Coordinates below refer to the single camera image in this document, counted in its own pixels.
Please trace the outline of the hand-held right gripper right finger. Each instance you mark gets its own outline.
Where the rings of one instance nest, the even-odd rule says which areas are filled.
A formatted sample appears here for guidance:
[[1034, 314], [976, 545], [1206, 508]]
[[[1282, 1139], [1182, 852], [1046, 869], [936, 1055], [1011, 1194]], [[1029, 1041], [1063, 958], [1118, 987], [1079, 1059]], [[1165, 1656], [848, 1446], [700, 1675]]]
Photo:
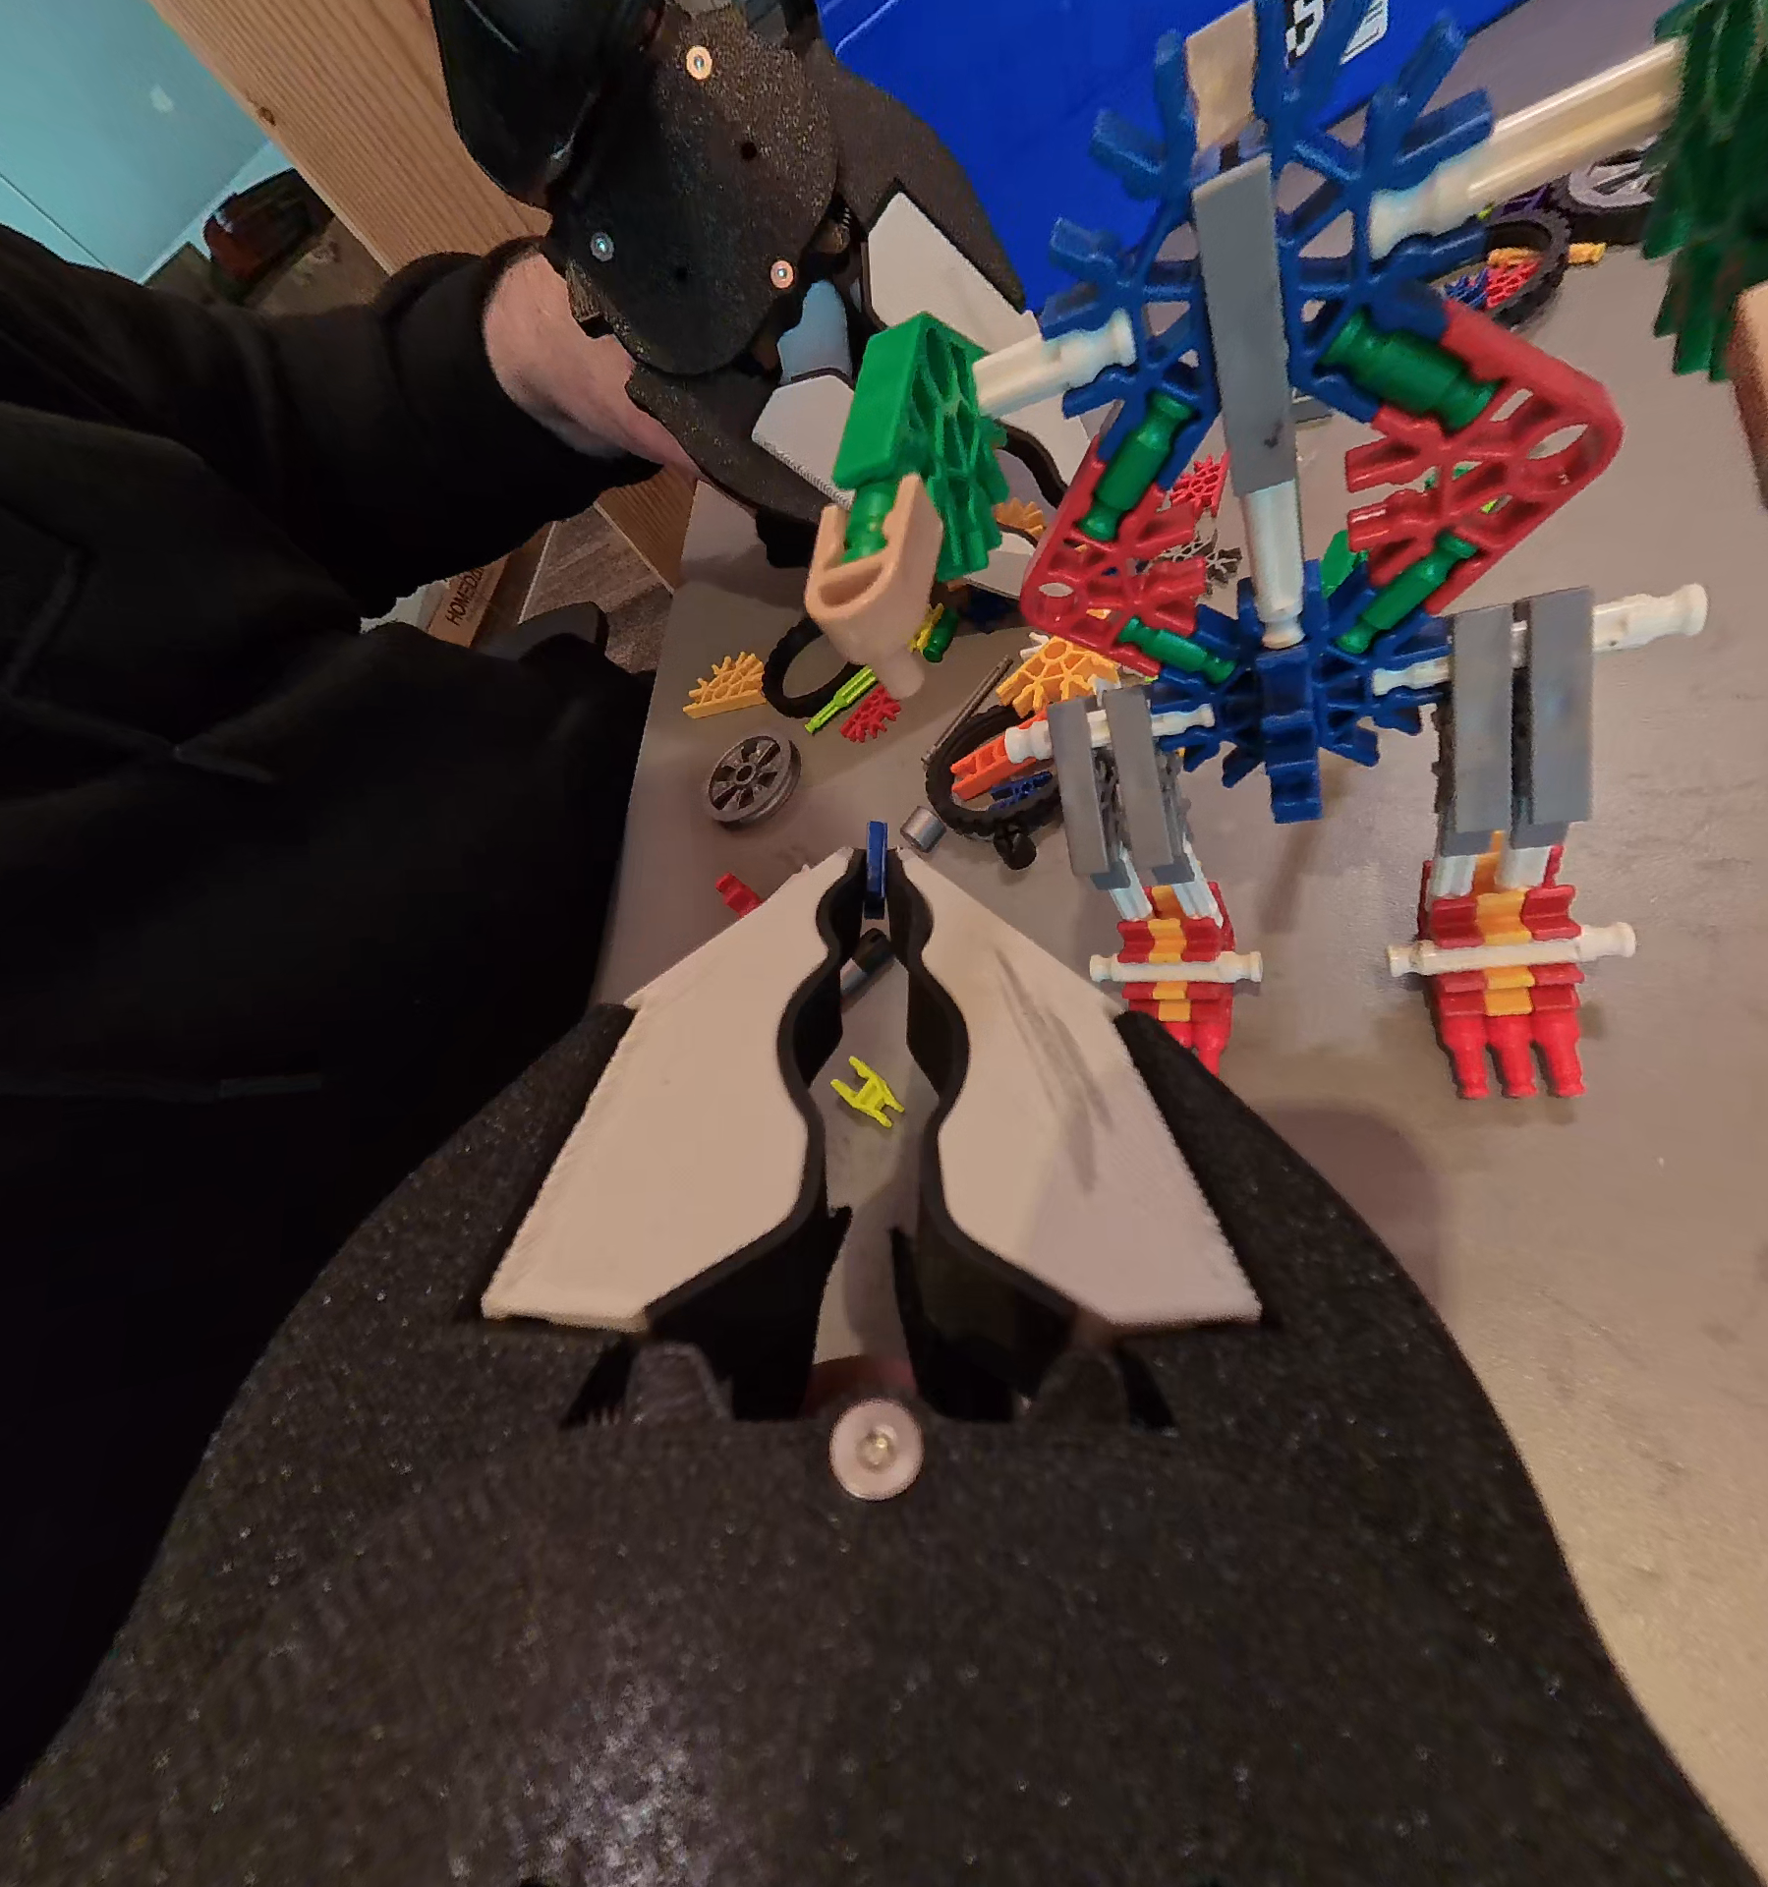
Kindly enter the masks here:
[[1257, 1292], [1168, 1119], [1201, 1061], [929, 862], [893, 855], [888, 909], [934, 1096], [895, 1248], [923, 1402], [1006, 1422], [1063, 1356], [1253, 1327]]

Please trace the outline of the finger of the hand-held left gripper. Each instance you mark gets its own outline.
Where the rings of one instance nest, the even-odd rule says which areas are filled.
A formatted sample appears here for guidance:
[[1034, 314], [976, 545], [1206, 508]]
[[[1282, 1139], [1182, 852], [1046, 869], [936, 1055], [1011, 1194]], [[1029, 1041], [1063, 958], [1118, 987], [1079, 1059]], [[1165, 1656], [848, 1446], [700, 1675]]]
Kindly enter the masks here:
[[909, 191], [877, 218], [866, 250], [868, 311], [878, 320], [1034, 320], [957, 248]]
[[[850, 376], [800, 376], [778, 386], [767, 399], [755, 426], [753, 443], [785, 462], [828, 500], [852, 505], [852, 489], [834, 478], [853, 403]], [[1063, 497], [1063, 411], [1060, 393], [1008, 412], [1004, 456], [1020, 459], [1028, 471], [1013, 475], [1017, 498], [1037, 498], [1058, 506]]]

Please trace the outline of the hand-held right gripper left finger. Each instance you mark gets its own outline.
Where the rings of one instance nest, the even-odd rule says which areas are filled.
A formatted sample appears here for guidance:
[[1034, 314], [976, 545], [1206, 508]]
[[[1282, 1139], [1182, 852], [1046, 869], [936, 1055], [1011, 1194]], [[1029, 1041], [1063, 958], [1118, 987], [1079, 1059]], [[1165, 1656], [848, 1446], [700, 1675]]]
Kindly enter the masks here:
[[738, 1416], [799, 1414], [848, 1226], [811, 1083], [843, 1037], [866, 886], [837, 849], [595, 1013], [619, 1035], [484, 1318], [685, 1341]]

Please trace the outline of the blue plastic bin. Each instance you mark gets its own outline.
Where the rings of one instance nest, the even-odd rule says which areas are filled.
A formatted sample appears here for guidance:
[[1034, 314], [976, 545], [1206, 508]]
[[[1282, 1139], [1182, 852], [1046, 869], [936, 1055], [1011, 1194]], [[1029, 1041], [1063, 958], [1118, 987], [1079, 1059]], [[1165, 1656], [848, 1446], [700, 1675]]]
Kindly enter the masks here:
[[920, 116], [966, 167], [1029, 307], [1070, 287], [1049, 241], [1067, 218], [1136, 238], [1150, 207], [1090, 153], [1100, 111], [1158, 129], [1160, 38], [1228, 1], [818, 3], [834, 53]]

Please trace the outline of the colourful construction toy model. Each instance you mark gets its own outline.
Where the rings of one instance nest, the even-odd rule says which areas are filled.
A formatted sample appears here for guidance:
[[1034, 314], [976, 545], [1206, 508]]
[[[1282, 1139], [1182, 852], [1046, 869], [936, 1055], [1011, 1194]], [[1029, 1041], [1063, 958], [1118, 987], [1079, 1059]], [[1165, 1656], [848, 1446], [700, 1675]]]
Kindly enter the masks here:
[[[1464, 592], [1617, 454], [1601, 384], [1439, 285], [1484, 224], [1544, 184], [1639, 148], [1658, 196], [1639, 246], [1670, 262], [1655, 334], [1727, 380], [1768, 510], [1768, 1], [1677, 3], [1653, 43], [1509, 116], [1441, 107], [1462, 53], [1438, 17], [1354, 111], [1343, 56], [1369, 3], [1243, 3], [1153, 59], [1158, 129], [1102, 113], [1092, 157], [1151, 210], [1136, 238], [1060, 222], [1072, 277], [1028, 338], [985, 349], [934, 314], [880, 320], [855, 377], [807, 586], [846, 660], [910, 694], [938, 581], [991, 569], [1008, 527], [1000, 419], [1060, 393], [1108, 411], [1029, 547], [1032, 631], [1121, 666], [1087, 700], [1121, 842], [1118, 956], [1090, 975], [1218, 1068], [1234, 946], [1179, 789], [1221, 758], [1261, 773], [1280, 823], [1322, 814], [1322, 760], [1438, 728], [1438, 847], [1391, 974], [1432, 988], [1464, 1096], [1584, 1091], [1584, 966], [1634, 933], [1588, 930], [1561, 877], [1588, 816], [1595, 657], [1699, 631], [1702, 598], [1595, 607], [1582, 588], [1462, 609]], [[1168, 488], [1229, 454], [1221, 513]]]

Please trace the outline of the person's left forearm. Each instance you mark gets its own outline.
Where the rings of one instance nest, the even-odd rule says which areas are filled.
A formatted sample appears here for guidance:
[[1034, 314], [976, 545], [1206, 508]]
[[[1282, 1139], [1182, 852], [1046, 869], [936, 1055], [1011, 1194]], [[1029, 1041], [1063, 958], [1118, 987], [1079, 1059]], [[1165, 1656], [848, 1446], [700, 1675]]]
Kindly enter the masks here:
[[541, 457], [410, 267], [362, 307], [198, 307], [0, 224], [0, 403], [187, 447], [366, 607], [518, 547], [645, 459]]

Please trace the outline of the person's left hand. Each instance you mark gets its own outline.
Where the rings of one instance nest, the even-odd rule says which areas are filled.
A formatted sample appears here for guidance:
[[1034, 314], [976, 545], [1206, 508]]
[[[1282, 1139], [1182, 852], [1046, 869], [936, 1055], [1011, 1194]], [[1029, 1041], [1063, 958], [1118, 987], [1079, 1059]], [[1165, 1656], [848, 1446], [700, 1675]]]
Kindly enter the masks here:
[[636, 363], [613, 334], [578, 320], [566, 277], [537, 248], [499, 273], [484, 341], [505, 393], [554, 437], [595, 459], [637, 457], [695, 480], [674, 434], [630, 393]]

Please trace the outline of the small black toy tyre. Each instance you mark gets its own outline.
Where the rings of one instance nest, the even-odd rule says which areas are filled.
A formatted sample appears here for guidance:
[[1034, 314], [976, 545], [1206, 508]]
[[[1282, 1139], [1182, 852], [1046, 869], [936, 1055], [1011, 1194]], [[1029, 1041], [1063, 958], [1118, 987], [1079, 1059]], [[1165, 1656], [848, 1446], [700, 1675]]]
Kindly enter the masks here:
[[807, 716], [817, 710], [817, 707], [830, 696], [832, 688], [850, 670], [863, 667], [861, 664], [848, 661], [822, 681], [809, 685], [803, 692], [795, 692], [789, 675], [793, 673], [795, 666], [803, 660], [807, 650], [814, 647], [820, 641], [826, 641], [822, 629], [811, 617], [800, 617], [795, 622], [795, 626], [774, 646], [770, 655], [764, 660], [766, 664], [766, 680], [764, 680], [766, 702], [781, 716], [804, 722]]

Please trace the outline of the red toy piece assembly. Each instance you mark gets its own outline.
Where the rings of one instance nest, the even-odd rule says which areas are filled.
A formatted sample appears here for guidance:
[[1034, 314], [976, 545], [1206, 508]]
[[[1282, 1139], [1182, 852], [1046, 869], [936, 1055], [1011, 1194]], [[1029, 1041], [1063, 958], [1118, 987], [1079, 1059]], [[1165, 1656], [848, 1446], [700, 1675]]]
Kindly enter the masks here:
[[[731, 872], [717, 877], [715, 890], [735, 917], [749, 914], [766, 901]], [[842, 1006], [858, 1002], [896, 962], [893, 938], [883, 923], [884, 914], [887, 909], [883, 904], [873, 906], [873, 903], [866, 903], [861, 933], [842, 967]]]

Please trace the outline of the thin grey rod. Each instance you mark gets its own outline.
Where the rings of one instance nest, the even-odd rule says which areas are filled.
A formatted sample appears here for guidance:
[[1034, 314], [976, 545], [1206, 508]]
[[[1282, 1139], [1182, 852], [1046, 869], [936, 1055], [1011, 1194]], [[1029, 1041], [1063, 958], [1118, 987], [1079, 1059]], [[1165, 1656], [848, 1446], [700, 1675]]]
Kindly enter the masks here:
[[1020, 666], [1020, 661], [1021, 661], [1021, 655], [1006, 655], [1002, 661], [999, 661], [999, 666], [995, 666], [995, 667], [991, 670], [991, 673], [986, 673], [986, 675], [974, 685], [974, 691], [972, 691], [972, 692], [966, 696], [966, 700], [957, 707], [957, 710], [951, 715], [951, 718], [950, 718], [950, 720], [944, 724], [944, 728], [936, 736], [936, 740], [931, 741], [929, 750], [925, 750], [925, 754], [923, 754], [923, 762], [925, 762], [925, 763], [929, 762], [929, 758], [934, 758], [934, 755], [938, 754], [938, 750], [944, 748], [944, 744], [946, 744], [963, 722], [967, 722], [979, 710], [985, 708], [985, 704], [986, 704], [986, 700], [989, 700], [991, 696], [996, 696], [999, 685], [1002, 683], [1002, 680], [1006, 680], [1006, 678], [1013, 673], [1013, 670]]

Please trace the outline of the grey wheel hub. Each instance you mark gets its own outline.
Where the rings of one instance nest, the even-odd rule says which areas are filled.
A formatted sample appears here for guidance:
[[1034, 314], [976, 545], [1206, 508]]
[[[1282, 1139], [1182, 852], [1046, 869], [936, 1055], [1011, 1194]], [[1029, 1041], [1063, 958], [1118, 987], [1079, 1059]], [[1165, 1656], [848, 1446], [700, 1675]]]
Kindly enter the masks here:
[[776, 814], [803, 777], [800, 748], [786, 733], [755, 733], [734, 744], [710, 768], [704, 804], [722, 828], [749, 828]]

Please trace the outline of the yellow snowflake connector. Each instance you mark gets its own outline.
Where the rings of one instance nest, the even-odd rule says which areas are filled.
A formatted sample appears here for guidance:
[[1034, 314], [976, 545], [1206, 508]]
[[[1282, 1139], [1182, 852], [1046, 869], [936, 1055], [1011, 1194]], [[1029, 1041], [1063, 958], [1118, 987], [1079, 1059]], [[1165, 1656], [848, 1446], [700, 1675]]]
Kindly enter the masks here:
[[995, 698], [1021, 720], [1046, 716], [1074, 698], [1099, 698], [1127, 681], [1120, 664], [1060, 634], [1032, 631], [1021, 661], [995, 685]]

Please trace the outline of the brown cardboard box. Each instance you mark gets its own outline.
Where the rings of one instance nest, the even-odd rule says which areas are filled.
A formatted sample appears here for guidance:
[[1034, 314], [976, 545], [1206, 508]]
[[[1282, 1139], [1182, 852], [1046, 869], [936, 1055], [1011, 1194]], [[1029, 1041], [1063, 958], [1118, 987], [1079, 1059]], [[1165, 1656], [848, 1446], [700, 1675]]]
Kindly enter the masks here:
[[483, 567], [427, 586], [422, 631], [458, 647], [489, 646], [521, 621], [540, 554], [521, 549]]

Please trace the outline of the orange ladder connector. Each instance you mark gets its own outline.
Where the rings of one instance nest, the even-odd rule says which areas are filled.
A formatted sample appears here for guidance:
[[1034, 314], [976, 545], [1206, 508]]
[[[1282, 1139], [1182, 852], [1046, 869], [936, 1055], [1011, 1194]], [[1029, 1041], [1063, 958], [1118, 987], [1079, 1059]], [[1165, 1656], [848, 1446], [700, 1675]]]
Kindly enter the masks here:
[[991, 796], [1054, 762], [1054, 737], [1043, 720], [1026, 720], [985, 741], [951, 765], [951, 790], [957, 800]]

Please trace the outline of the grey spoked toy wheel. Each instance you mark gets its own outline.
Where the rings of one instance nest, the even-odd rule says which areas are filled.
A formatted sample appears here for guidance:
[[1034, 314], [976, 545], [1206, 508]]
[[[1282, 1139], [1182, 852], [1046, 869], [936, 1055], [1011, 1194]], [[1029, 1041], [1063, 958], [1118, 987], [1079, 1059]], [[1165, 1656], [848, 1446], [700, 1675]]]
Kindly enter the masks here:
[[1639, 148], [1617, 148], [1555, 177], [1548, 207], [1571, 227], [1574, 243], [1635, 246], [1658, 196], [1658, 172]]

